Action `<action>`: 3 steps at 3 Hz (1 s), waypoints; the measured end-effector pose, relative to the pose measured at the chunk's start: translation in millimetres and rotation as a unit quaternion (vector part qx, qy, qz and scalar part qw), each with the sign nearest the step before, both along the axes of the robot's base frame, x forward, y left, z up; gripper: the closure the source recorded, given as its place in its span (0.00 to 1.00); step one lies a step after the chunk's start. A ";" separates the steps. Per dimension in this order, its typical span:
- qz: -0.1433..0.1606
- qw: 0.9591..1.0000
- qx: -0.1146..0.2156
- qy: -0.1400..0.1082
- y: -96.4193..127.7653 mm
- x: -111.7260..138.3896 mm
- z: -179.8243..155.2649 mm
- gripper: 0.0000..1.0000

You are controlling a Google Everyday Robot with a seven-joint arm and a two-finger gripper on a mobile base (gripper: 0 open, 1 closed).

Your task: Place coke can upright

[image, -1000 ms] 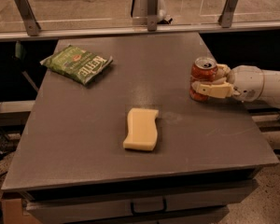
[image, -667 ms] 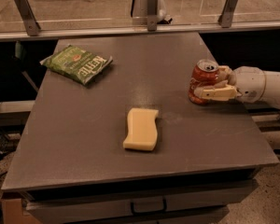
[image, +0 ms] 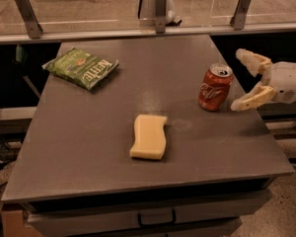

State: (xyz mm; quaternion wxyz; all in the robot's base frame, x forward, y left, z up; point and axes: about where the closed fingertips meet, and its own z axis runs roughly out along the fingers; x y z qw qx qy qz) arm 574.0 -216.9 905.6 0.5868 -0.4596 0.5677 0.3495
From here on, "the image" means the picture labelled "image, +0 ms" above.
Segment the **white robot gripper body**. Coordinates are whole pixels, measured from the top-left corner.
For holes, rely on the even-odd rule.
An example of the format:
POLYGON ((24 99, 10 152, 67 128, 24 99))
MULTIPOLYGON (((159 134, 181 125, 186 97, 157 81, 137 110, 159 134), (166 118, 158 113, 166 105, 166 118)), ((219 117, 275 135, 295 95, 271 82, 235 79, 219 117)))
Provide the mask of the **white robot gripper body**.
POLYGON ((292 104, 296 102, 296 63, 277 62, 265 70, 261 82, 276 91, 272 100, 276 103, 292 104))

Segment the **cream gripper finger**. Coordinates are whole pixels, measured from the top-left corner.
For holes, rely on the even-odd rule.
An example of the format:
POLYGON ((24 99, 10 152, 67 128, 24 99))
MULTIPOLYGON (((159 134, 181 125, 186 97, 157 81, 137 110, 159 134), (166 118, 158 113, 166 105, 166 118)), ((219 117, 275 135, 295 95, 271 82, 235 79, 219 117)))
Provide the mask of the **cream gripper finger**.
POLYGON ((233 101, 231 110, 235 112, 256 109, 269 102, 276 94, 271 86, 256 84, 255 87, 243 97, 233 101))
POLYGON ((236 58, 256 77, 262 74, 272 64, 271 59, 263 55, 239 48, 236 51, 236 58))

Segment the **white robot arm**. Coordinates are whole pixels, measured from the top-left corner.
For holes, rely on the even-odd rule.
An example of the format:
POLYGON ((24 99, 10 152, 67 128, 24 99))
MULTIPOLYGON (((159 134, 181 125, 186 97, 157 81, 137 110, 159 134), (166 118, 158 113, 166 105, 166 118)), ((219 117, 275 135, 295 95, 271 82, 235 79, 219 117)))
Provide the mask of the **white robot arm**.
POLYGON ((268 102, 296 102, 296 63, 273 63, 270 58, 243 48, 236 51, 236 58, 253 76, 261 75, 261 79, 248 94, 233 101, 232 111, 256 109, 268 102))

